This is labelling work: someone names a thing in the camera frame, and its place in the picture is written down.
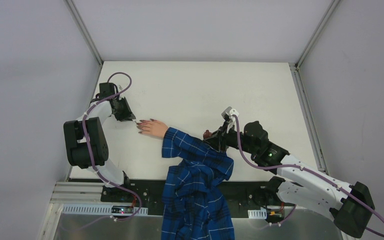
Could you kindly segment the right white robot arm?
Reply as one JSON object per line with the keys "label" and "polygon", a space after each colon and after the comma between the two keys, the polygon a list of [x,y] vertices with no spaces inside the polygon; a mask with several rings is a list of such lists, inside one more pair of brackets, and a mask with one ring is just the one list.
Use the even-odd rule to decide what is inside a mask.
{"label": "right white robot arm", "polygon": [[203,141],[222,153],[229,147],[242,149],[258,167],[273,173],[263,192],[268,204],[282,201],[304,207],[356,239],[367,229],[373,215],[367,208],[374,209],[375,205],[365,184],[340,181],[313,169],[271,142],[258,121],[247,123],[242,132],[228,128],[225,122],[214,132],[207,130]]}

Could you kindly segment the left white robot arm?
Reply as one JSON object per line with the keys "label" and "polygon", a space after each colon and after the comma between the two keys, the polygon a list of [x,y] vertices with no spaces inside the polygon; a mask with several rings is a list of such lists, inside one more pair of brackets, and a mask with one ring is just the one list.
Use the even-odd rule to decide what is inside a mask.
{"label": "left white robot arm", "polygon": [[103,123],[110,117],[119,122],[136,120],[125,97],[112,82],[99,84],[99,93],[83,116],[63,124],[66,155],[73,167],[86,169],[99,177],[120,202],[132,198],[133,189],[127,174],[110,159]]}

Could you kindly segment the mannequin hand with painted nails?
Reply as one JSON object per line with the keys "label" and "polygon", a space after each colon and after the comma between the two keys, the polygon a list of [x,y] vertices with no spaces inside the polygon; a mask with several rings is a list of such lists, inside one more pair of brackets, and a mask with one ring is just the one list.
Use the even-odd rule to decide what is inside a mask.
{"label": "mannequin hand with painted nails", "polygon": [[136,123],[136,127],[139,130],[139,134],[157,139],[163,139],[169,129],[165,123],[155,119],[139,120]]}

